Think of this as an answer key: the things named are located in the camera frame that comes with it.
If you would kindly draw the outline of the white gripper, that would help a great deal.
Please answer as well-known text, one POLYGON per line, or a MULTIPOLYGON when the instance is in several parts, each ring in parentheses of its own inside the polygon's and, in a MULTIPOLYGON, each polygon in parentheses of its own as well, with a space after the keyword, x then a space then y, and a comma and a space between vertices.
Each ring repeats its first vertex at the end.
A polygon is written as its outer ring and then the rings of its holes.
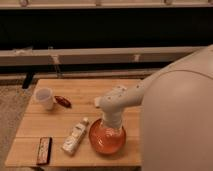
POLYGON ((111 115, 104 113, 102 116, 102 125, 107 128, 120 129, 122 127, 122 117, 120 114, 111 115))

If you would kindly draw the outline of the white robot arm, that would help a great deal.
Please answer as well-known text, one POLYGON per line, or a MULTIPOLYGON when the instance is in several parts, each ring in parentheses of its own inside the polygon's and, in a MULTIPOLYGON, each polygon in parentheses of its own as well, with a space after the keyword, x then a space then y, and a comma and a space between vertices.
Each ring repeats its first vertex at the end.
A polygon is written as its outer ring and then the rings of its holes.
POLYGON ((115 127, 141 107, 142 171, 213 171, 213 45, 100 100, 115 127))

